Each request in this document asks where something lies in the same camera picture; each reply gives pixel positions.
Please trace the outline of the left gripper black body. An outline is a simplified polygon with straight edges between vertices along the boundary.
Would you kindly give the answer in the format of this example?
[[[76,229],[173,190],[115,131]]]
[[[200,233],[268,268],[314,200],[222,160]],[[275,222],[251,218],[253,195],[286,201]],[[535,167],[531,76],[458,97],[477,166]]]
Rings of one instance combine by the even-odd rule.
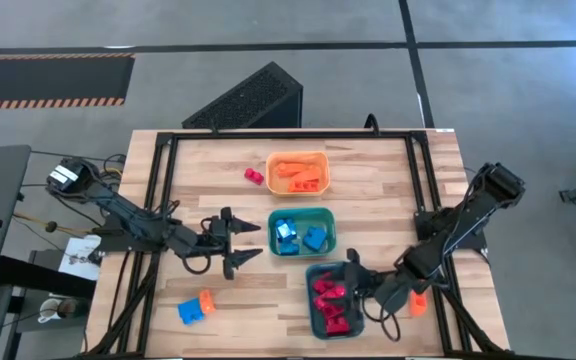
[[[205,274],[211,267],[211,259],[213,256],[221,255],[223,257],[223,275],[226,280],[234,279],[234,267],[232,266],[232,261],[229,256],[232,254],[231,246],[231,220],[233,219],[232,210],[230,207],[224,207],[220,210],[220,215],[217,216],[227,222],[229,229],[229,237],[225,241],[219,241],[213,238],[209,234],[209,224],[212,217],[203,218],[200,221],[200,226],[202,229],[201,235],[199,236],[197,248],[201,257],[206,258],[206,266],[195,272],[196,275]]]

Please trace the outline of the black side stand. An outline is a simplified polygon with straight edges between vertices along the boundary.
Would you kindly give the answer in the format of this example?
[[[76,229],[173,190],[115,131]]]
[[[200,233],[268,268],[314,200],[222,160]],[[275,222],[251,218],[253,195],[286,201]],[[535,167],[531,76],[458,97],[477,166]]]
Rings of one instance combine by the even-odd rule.
[[[89,305],[96,282],[68,273],[59,272],[63,254],[58,250],[32,251],[27,261],[0,256],[0,285],[11,285],[21,289],[12,296],[8,314],[13,314],[10,335],[3,353],[4,360],[14,360],[17,356],[22,335],[25,332],[61,330],[83,327],[88,310],[82,315],[63,320],[38,321],[40,305],[51,294],[82,300]]]

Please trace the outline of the dark grey-green plastic bin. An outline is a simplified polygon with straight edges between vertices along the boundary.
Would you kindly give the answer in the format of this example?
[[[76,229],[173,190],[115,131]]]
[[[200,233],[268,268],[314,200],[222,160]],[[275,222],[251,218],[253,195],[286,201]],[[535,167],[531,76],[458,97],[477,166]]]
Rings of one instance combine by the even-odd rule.
[[[341,336],[334,336],[328,337],[326,335],[326,319],[324,316],[315,308],[314,300],[324,299],[321,295],[318,295],[312,288],[313,282],[316,278],[321,276],[324,273],[331,272],[332,279],[335,281],[336,285],[344,285],[343,279],[343,267],[344,262],[332,262],[332,263],[324,263],[324,264],[315,264],[310,266],[306,271],[306,288],[307,288],[307,295],[308,295],[308,306],[309,306],[309,315],[310,315],[310,324],[311,330],[313,335],[320,339],[320,340],[336,340],[336,339],[343,339],[343,338],[353,338],[359,336],[364,330],[364,317],[362,316],[352,316],[348,314],[348,301],[353,298],[353,294],[347,290],[347,294],[343,299],[340,300],[327,300],[328,302],[335,303],[338,305],[342,305],[345,309],[343,315],[350,326],[351,330],[347,335]]]

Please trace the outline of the orange-yellow plastic bin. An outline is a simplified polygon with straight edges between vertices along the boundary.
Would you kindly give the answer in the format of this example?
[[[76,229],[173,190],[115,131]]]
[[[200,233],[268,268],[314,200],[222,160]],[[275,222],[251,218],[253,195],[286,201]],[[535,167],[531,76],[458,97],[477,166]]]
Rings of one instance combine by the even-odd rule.
[[[310,167],[317,166],[322,170],[319,181],[320,191],[316,193],[290,193],[288,187],[292,177],[279,177],[275,167],[281,162],[305,163]],[[330,185],[329,160],[322,151],[298,151],[271,153],[266,161],[266,185],[271,193],[278,197],[315,197],[322,195]]]

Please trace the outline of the long orange toy block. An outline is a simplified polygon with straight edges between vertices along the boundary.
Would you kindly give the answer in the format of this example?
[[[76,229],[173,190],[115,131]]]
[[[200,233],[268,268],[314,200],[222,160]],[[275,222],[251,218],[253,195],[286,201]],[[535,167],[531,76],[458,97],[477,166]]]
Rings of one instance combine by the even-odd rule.
[[[418,294],[415,291],[411,291],[408,305],[409,313],[412,317],[419,317],[424,315],[428,306],[426,294]]]

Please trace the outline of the black hazard-striped floor mat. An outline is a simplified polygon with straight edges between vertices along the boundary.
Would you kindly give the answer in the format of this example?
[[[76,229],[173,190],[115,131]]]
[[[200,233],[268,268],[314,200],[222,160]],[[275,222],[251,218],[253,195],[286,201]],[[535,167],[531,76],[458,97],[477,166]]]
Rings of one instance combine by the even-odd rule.
[[[0,109],[121,106],[135,60],[132,53],[0,55]]]

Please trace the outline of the white printed paper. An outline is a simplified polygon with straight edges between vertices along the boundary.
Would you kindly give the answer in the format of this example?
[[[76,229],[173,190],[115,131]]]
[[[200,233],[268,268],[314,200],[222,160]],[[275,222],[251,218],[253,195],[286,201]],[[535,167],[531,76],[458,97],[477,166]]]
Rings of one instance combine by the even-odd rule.
[[[84,238],[71,237],[67,243],[65,254],[62,256],[58,271],[97,281],[100,266],[93,263],[89,259],[89,255],[97,248],[100,241],[101,238],[97,235],[88,235]]]

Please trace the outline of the white mug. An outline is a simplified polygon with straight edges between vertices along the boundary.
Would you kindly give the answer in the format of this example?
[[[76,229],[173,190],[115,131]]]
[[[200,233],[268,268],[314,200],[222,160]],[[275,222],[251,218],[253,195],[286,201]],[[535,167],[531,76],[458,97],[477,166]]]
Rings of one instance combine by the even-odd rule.
[[[37,321],[40,324],[45,324],[52,320],[76,317],[78,314],[78,308],[79,302],[76,299],[49,298],[41,304]]]

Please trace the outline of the black mesh computer case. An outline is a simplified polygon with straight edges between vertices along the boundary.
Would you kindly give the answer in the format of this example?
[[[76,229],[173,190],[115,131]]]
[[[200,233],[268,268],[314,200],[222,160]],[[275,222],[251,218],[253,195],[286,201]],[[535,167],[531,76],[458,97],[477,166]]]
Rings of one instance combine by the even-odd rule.
[[[270,62],[182,122],[183,129],[301,128],[303,85]]]

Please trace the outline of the teal plastic bin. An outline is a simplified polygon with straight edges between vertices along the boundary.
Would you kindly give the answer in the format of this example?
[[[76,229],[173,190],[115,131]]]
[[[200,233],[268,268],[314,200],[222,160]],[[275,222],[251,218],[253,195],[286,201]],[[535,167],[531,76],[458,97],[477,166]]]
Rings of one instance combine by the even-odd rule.
[[[296,224],[297,238],[292,243],[300,246],[300,253],[293,256],[281,256],[279,254],[279,244],[275,233],[275,222],[279,219],[292,218]],[[273,211],[267,220],[268,225],[268,246],[272,254],[283,258],[304,258],[304,257],[321,257],[331,253],[336,245],[336,222],[333,213],[324,207],[309,208],[286,208]],[[324,228],[327,237],[324,247],[321,251],[315,252],[303,244],[303,237],[309,227]]]

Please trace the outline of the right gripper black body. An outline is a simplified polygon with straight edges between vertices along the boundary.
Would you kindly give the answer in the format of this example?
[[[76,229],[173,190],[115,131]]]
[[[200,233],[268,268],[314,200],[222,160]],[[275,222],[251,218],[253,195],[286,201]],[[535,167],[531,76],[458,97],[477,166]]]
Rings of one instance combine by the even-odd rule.
[[[362,265],[360,263],[359,253],[354,248],[348,248],[346,250],[346,257],[347,257],[348,262],[353,262],[355,264]],[[369,271],[370,271],[370,275],[371,275],[370,284],[363,291],[351,292],[347,289],[349,292],[351,292],[353,294],[353,297],[360,298],[362,300],[362,311],[363,311],[364,315],[368,315],[368,312],[367,312],[366,306],[365,306],[366,300],[368,298],[372,298],[374,296],[375,291],[377,290],[377,288],[379,287],[379,285],[381,284],[381,282],[383,280],[383,277],[377,271],[375,271],[375,270],[369,270]]]

